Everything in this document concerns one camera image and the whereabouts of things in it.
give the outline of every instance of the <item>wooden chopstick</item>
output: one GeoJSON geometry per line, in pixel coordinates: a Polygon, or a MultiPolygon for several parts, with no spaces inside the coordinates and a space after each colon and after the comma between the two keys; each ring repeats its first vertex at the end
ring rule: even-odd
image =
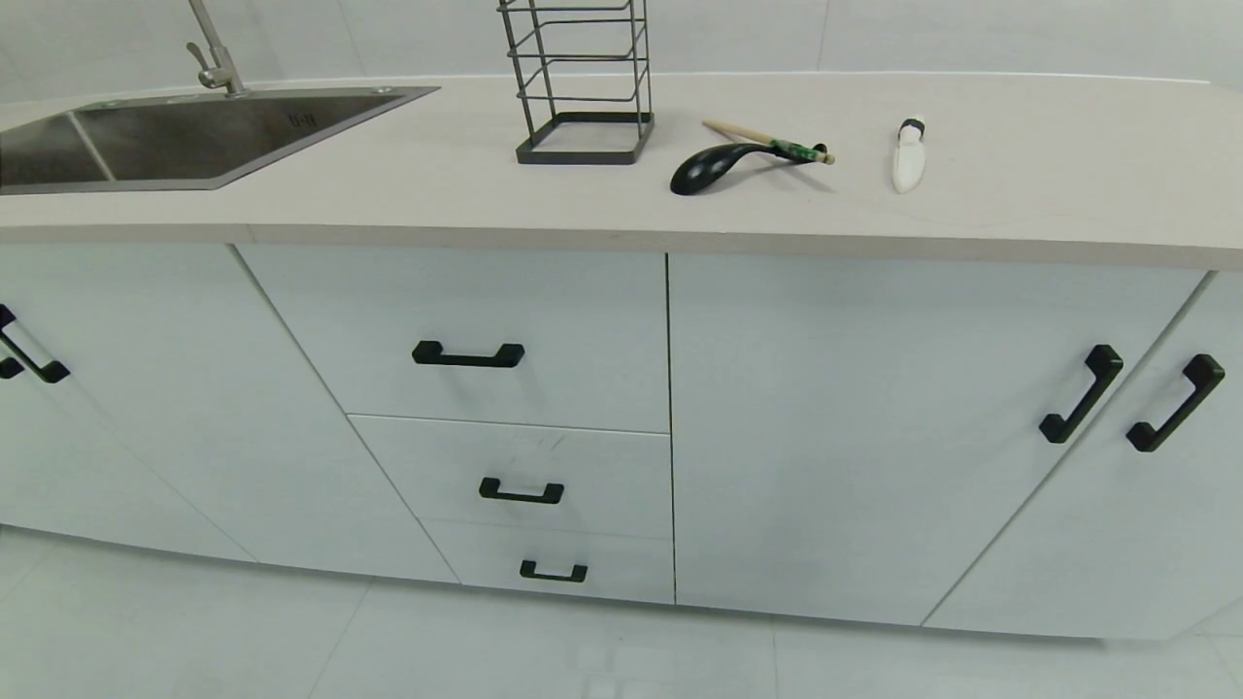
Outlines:
{"type": "Polygon", "coordinates": [[[741,136],[742,138],[747,138],[757,143],[772,146],[773,148],[777,148],[778,150],[786,153],[787,155],[794,155],[796,158],[803,158],[804,160],[812,160],[813,163],[824,163],[827,165],[832,165],[833,163],[837,162],[837,158],[834,158],[829,153],[822,153],[819,150],[808,148],[805,146],[799,146],[798,143],[791,141],[774,138],[772,136],[768,136],[767,133],[758,132],[751,128],[727,124],[725,122],[718,122],[716,119],[704,119],[704,126],[713,131],[718,131],[721,133],[727,133],[731,136],[741,136]]]}

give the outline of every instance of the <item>countertop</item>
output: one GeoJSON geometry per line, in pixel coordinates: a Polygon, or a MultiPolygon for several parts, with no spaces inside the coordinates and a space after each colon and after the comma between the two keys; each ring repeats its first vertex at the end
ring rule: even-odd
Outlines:
{"type": "MultiPolygon", "coordinates": [[[[443,90],[215,192],[0,197],[0,243],[561,248],[1243,270],[1243,95],[1206,83],[658,75],[655,131],[631,167],[517,164],[513,148],[526,133],[512,78],[399,83],[443,90]],[[915,192],[897,195],[892,146],[902,119],[916,113],[927,122],[927,170],[915,192]],[[838,163],[774,168],[751,155],[711,194],[676,197],[674,169],[725,142],[704,118],[824,142],[838,163]]],[[[564,90],[612,87],[613,78],[580,77],[564,90]]],[[[89,102],[0,107],[0,131],[89,102]]]]}

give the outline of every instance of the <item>sink basin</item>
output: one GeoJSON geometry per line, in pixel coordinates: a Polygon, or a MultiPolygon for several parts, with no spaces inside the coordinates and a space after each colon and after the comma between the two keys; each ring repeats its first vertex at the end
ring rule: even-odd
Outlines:
{"type": "Polygon", "coordinates": [[[219,189],[436,87],[102,102],[0,133],[0,194],[219,189]]]}

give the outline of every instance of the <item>faucet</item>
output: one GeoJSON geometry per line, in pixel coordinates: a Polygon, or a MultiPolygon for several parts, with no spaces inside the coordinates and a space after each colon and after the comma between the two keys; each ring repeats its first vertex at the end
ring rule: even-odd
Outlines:
{"type": "Polygon", "coordinates": [[[185,49],[203,66],[203,71],[199,72],[199,82],[208,90],[224,87],[226,97],[244,97],[250,95],[250,90],[246,90],[246,86],[241,83],[241,75],[237,73],[237,66],[234,65],[232,56],[229,55],[229,49],[220,41],[220,34],[216,32],[216,25],[211,22],[211,15],[208,14],[208,7],[203,4],[203,0],[190,0],[190,9],[194,10],[194,19],[199,20],[203,36],[208,40],[208,51],[211,53],[211,60],[216,62],[216,67],[208,67],[208,60],[204,58],[199,45],[193,41],[185,45],[185,49]]]}

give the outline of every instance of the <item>backsplash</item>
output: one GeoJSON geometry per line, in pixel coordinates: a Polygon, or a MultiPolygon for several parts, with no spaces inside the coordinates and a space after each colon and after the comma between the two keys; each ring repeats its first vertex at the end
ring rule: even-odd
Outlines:
{"type": "MultiPolygon", "coordinates": [[[[247,82],[506,73],[493,0],[208,0],[247,82]]],[[[1243,85],[1237,0],[649,0],[658,72],[950,70],[1243,85]]],[[[0,103],[198,88],[184,0],[0,0],[0,103]]]]}

